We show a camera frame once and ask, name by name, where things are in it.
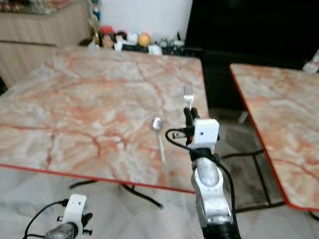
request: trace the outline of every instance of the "orange ball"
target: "orange ball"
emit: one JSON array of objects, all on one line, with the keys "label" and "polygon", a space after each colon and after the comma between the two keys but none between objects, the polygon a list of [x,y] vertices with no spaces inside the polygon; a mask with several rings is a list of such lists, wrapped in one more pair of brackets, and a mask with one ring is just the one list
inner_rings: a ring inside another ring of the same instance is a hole
[{"label": "orange ball", "polygon": [[143,33],[139,35],[139,45],[143,47],[147,47],[151,42],[150,35],[147,33]]}]

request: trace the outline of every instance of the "marble tabletop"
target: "marble tabletop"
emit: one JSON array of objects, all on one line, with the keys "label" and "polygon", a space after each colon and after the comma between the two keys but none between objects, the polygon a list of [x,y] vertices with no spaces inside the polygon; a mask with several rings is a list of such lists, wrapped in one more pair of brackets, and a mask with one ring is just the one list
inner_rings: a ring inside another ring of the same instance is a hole
[{"label": "marble tabletop", "polygon": [[286,203],[319,210],[319,74],[231,64]]},{"label": "marble tabletop", "polygon": [[[201,62],[108,49],[58,52],[0,97],[0,166],[192,192],[184,85],[208,117]],[[152,118],[163,119],[162,164]]]}]

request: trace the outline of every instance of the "white wall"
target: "white wall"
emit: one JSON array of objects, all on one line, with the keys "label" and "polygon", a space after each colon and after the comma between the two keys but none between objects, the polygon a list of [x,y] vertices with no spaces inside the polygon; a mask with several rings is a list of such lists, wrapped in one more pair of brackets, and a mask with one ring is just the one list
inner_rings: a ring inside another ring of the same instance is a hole
[{"label": "white wall", "polygon": [[147,32],[152,39],[185,38],[192,0],[101,0],[101,24]]}]

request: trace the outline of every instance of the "floor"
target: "floor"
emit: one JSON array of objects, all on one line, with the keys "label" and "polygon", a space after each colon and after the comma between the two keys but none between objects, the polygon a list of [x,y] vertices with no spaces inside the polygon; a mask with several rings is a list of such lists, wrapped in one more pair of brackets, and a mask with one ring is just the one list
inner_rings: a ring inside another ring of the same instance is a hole
[{"label": "floor", "polygon": [[[238,112],[211,110],[221,124],[221,141],[216,146],[220,154],[260,149],[249,120],[237,123]],[[258,162],[272,202],[282,200],[280,191],[263,155]],[[233,175],[237,208],[265,204],[266,199],[250,157],[225,159]],[[88,239],[201,239],[202,232],[194,207],[195,196],[165,190],[137,187],[162,204],[159,209],[116,184],[99,182],[69,190],[81,181],[75,178],[22,172],[0,168],[0,239],[21,239],[29,220],[46,204],[68,198],[72,193],[88,197],[88,211],[94,217],[87,226],[93,230]],[[225,182],[225,194],[228,194]],[[57,226],[57,216],[64,209],[53,206],[41,215],[29,232],[44,234]],[[287,206],[237,215],[243,239],[318,239],[318,222],[306,212]]]}]

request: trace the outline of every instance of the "spoon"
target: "spoon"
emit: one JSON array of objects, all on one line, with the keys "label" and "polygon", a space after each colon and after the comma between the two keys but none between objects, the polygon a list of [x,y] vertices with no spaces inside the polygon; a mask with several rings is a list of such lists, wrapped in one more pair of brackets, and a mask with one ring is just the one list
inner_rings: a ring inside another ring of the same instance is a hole
[{"label": "spoon", "polygon": [[152,124],[151,124],[151,128],[157,133],[158,135],[158,140],[159,140],[159,150],[160,150],[160,158],[161,158],[161,162],[162,163],[165,163],[165,151],[164,151],[164,144],[163,144],[163,141],[160,137],[160,131],[161,131],[161,128],[163,126],[163,123],[160,119],[160,117],[155,117],[152,121]]}]

